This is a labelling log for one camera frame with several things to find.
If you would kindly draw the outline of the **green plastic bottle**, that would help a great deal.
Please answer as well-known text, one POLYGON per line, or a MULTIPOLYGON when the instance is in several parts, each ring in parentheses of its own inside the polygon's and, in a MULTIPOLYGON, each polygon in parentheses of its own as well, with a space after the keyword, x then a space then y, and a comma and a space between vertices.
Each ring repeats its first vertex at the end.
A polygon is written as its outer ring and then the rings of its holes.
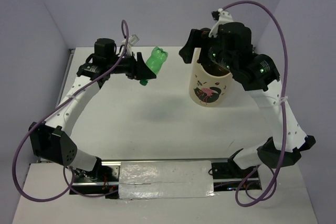
MULTIPOLYGON (((160 47, 155 47, 150 57, 146 61, 146 65, 156 74, 160 72, 163 64, 168 58, 168 53, 160 47)), ((146 86, 149 80, 140 80, 140 84, 146 86)))

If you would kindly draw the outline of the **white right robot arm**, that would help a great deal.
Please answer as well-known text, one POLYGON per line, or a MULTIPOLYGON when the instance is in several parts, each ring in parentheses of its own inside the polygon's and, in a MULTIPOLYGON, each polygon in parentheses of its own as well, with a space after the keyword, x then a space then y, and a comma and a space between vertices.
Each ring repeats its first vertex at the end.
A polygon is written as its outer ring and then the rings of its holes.
POLYGON ((265 143, 242 148, 228 159, 228 171, 233 177, 262 164, 272 169, 292 166, 301 159, 301 152, 315 145, 316 139, 302 130, 282 93, 285 80, 274 61, 253 51, 248 27, 239 22, 226 23, 219 26, 217 36, 211 35, 208 28, 192 29, 179 52, 185 63, 191 63, 196 48, 201 50, 199 63, 229 70, 254 99, 271 130, 265 143))

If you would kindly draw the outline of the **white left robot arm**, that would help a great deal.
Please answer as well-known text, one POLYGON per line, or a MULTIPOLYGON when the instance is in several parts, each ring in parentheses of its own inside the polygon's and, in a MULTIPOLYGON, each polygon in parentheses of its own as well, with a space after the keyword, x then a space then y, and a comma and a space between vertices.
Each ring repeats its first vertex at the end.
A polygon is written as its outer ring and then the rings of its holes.
POLYGON ((117 52, 112 39, 99 38, 95 42, 94 52, 80 65, 70 90, 56 111, 29 127, 30 143, 35 156, 82 171, 93 182, 102 177, 101 158, 80 150, 70 137, 86 105, 112 74, 124 74, 137 81, 156 78, 142 54, 132 52, 132 47, 138 40, 136 35, 126 37, 121 52, 117 52))

